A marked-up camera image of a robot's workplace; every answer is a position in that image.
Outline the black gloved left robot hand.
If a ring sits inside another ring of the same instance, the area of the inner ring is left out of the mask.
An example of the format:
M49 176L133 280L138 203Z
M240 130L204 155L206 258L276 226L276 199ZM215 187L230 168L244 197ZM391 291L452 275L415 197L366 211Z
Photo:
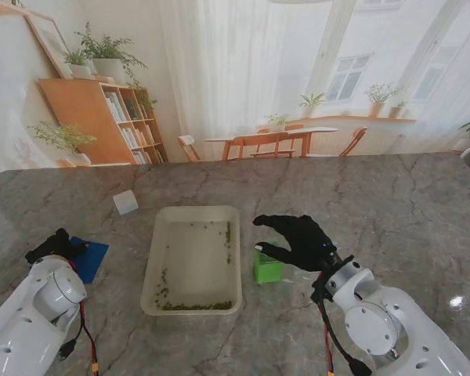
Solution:
M64 228L59 228L52 236L48 237L35 249L28 251L25 259L33 265L39 259L49 255L58 255L67 260L73 261L82 256L88 250L86 243L73 244L70 241L68 232Z

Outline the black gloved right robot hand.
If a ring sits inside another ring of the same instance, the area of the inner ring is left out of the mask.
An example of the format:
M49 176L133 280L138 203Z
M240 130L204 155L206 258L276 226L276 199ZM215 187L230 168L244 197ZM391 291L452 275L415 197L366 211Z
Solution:
M339 262L337 248L320 226L308 215L259 215L255 226L267 226L282 235L290 249L258 242L256 249L279 262L308 272L320 272Z

